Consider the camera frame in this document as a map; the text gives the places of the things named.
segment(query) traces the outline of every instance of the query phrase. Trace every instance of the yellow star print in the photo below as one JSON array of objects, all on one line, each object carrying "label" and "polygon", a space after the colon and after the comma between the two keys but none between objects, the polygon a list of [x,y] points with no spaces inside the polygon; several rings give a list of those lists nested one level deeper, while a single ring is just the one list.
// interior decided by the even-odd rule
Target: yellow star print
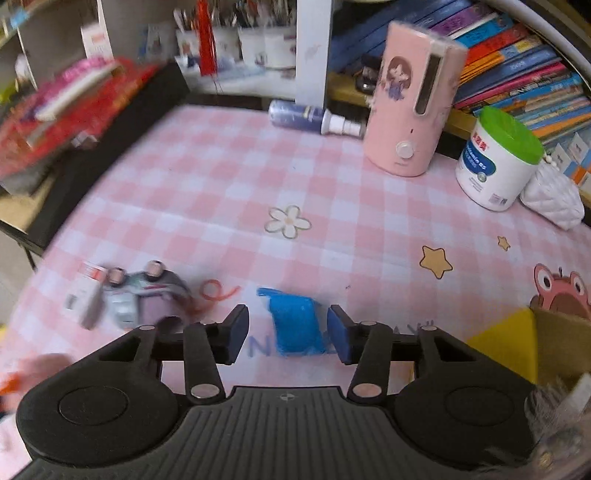
[{"label": "yellow star print", "polygon": [[497,236],[499,239],[499,247],[501,247],[505,252],[511,248],[509,242],[504,236]]},{"label": "yellow star print", "polygon": [[443,248],[432,248],[423,245],[423,259],[419,265],[423,268],[431,270],[438,280],[443,278],[445,272],[451,272],[453,267],[445,257],[445,250]]}]

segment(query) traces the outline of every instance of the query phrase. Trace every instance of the purple book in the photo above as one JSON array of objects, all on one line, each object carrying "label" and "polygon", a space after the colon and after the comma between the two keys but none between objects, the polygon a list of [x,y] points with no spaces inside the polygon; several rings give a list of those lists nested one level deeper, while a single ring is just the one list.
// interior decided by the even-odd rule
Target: purple book
[{"label": "purple book", "polygon": [[471,7],[465,8],[461,12],[446,18],[444,21],[439,22],[437,25],[433,26],[431,30],[443,35],[444,37],[447,37],[448,35],[451,35],[452,33],[473,24],[474,22],[484,18],[487,15],[490,15],[491,13],[492,10],[486,5],[472,5]]}]

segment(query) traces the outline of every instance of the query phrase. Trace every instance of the pink checkered tablecloth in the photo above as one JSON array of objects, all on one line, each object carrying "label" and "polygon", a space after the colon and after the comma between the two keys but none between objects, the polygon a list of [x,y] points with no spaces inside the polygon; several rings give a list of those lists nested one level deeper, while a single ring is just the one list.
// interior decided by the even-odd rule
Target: pink checkered tablecloth
[{"label": "pink checkered tablecloth", "polygon": [[[228,391],[345,388],[352,376],[336,355],[278,356],[259,286],[313,297],[324,309],[340,304],[357,322],[379,320],[402,333],[434,323],[466,339],[529,305],[538,263],[576,270],[591,284],[590,229],[563,232],[518,202],[504,213],[485,210],[461,191],[454,167],[436,155],[427,174],[404,179],[365,161],[357,140],[274,128],[259,112],[178,108],[71,215],[22,292],[0,365],[33,352],[81,358],[123,334],[106,316],[86,331],[61,315],[85,260],[138,271],[159,259],[195,293],[209,278],[225,291],[239,286],[201,318],[219,322],[235,304],[249,307],[238,361],[220,367]],[[281,226],[269,223],[270,209],[281,220],[273,208],[297,213],[292,205],[309,223],[292,217],[284,230],[265,231]],[[453,269],[441,279],[420,265],[424,246],[444,249]],[[164,378],[183,391],[178,364],[167,365]],[[392,387],[406,378],[406,369],[393,369]]]}]

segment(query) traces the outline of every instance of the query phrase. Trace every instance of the white bottle cap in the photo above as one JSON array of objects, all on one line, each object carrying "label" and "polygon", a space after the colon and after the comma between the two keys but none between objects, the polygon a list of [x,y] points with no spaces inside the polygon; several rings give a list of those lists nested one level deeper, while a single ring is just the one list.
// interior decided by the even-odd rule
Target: white bottle cap
[{"label": "white bottle cap", "polygon": [[365,135],[365,126],[358,122],[345,120],[344,116],[331,114],[329,132],[336,135],[350,135],[351,137],[363,138]]}]

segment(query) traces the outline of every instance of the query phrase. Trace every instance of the pink cylindrical device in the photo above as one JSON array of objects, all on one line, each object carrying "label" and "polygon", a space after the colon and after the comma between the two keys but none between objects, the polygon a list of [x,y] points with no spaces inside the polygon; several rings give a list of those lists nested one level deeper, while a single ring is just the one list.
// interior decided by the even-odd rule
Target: pink cylindrical device
[{"label": "pink cylindrical device", "polygon": [[368,159],[403,177],[427,171],[467,53],[449,38],[390,23],[363,141]]}]

